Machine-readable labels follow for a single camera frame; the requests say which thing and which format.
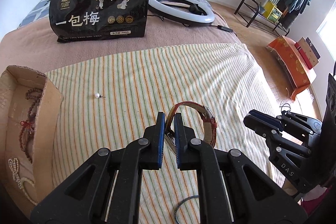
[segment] red box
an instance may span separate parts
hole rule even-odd
[[[298,42],[295,43],[295,48],[297,48],[297,50],[299,51],[299,53],[301,54],[303,60],[305,61],[305,63],[307,64],[308,69],[312,69],[313,66],[309,61],[309,58],[307,57],[306,53],[303,51],[303,49],[301,48],[301,46],[299,45]]]

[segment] pearl earring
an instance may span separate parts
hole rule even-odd
[[[101,96],[99,93],[96,93],[94,96],[95,96],[96,98],[105,98],[104,96]]]

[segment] red watch strap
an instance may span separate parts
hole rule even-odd
[[[165,133],[172,133],[171,124],[174,118],[174,115],[180,106],[189,106],[199,113],[202,121],[203,121],[203,128],[204,128],[204,141],[209,143],[212,147],[216,144],[216,129],[217,129],[217,122],[209,110],[209,108],[202,106],[198,103],[191,102],[191,101],[184,101],[174,105],[167,116],[166,124],[165,124]]]

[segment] gift box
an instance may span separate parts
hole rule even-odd
[[[317,49],[315,48],[314,44],[310,41],[309,37],[306,38],[306,41],[309,45],[309,47],[311,48],[311,50],[313,51],[313,53],[315,54],[317,59],[320,59],[321,56],[319,54],[319,52],[317,51]]]
[[[298,52],[301,54],[303,60],[305,61],[308,69],[312,69],[313,65],[310,63],[309,58],[307,57],[305,51],[303,50],[303,48],[300,46],[300,44],[298,42],[295,43],[295,47],[297,48]]]
[[[317,63],[319,62],[319,60],[316,57],[316,55],[313,52],[313,50],[311,49],[311,47],[309,46],[309,44],[307,43],[306,39],[304,39],[302,37],[297,43],[302,48],[303,52],[306,54],[307,59],[309,60],[309,62],[311,63],[311,65],[313,67],[315,67],[317,65]]]

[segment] metal screw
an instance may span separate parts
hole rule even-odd
[[[109,153],[109,150],[107,148],[101,148],[98,151],[99,156],[106,156]]]
[[[238,149],[232,149],[230,154],[234,157],[239,157],[242,153]]]
[[[199,145],[199,144],[201,144],[201,140],[200,139],[198,139],[198,138],[193,138],[193,139],[191,139],[191,144],[193,144],[193,145]]]
[[[149,140],[146,139],[146,138],[141,138],[141,139],[138,140],[138,143],[139,143],[140,145],[146,145],[146,144],[149,143]]]

